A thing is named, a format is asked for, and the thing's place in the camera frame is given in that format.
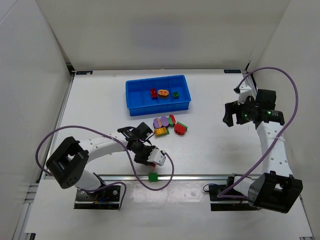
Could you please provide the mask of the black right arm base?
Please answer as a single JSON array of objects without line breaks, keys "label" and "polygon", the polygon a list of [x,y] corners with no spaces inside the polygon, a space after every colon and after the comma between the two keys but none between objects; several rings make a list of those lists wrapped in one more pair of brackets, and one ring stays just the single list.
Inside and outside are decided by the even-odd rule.
[{"label": "black right arm base", "polygon": [[250,206],[247,198],[240,192],[231,189],[227,193],[219,195],[235,182],[235,177],[231,175],[226,179],[226,183],[207,183],[202,187],[204,194],[209,194],[210,210],[212,212],[246,212],[259,211],[257,207]]}]

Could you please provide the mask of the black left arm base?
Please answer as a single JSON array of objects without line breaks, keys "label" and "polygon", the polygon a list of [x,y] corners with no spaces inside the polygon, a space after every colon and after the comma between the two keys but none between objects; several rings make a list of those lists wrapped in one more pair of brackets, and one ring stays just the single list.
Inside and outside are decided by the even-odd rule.
[{"label": "black left arm base", "polygon": [[120,210],[127,185],[123,182],[108,184],[106,188],[88,192],[77,190],[73,208],[76,210]]}]

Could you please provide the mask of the red green lego block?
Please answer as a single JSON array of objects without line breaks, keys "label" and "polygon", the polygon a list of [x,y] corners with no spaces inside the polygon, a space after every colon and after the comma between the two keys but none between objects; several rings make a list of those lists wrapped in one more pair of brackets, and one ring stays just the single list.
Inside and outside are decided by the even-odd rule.
[{"label": "red green lego block", "polygon": [[174,132],[177,135],[183,136],[188,130],[188,127],[181,122],[176,122],[174,125]]}]

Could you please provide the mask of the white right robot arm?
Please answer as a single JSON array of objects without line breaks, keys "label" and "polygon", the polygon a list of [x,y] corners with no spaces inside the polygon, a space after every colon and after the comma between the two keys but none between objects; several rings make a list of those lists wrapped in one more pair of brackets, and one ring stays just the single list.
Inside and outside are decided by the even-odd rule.
[{"label": "white right robot arm", "polygon": [[289,166],[283,132],[287,123],[281,111],[276,110],[276,92],[259,89],[256,95],[250,87],[234,90],[238,99],[225,104],[222,121],[232,127],[252,122],[259,137],[263,160],[262,174],[252,179],[247,174],[228,177],[225,190],[219,198],[230,198],[229,192],[238,192],[250,207],[286,214],[303,190],[303,182],[296,179]]}]

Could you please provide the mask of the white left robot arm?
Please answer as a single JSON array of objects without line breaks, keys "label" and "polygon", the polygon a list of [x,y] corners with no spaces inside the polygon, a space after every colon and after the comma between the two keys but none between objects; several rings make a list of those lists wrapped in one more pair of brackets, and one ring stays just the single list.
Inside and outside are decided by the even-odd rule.
[{"label": "white left robot arm", "polygon": [[144,141],[152,130],[144,122],[138,127],[123,127],[107,137],[75,140],[67,137],[46,162],[46,166],[62,189],[75,186],[79,190],[94,193],[105,184],[94,173],[85,170],[88,163],[117,152],[131,151],[134,161],[146,166],[162,166],[166,160],[155,145]]}]

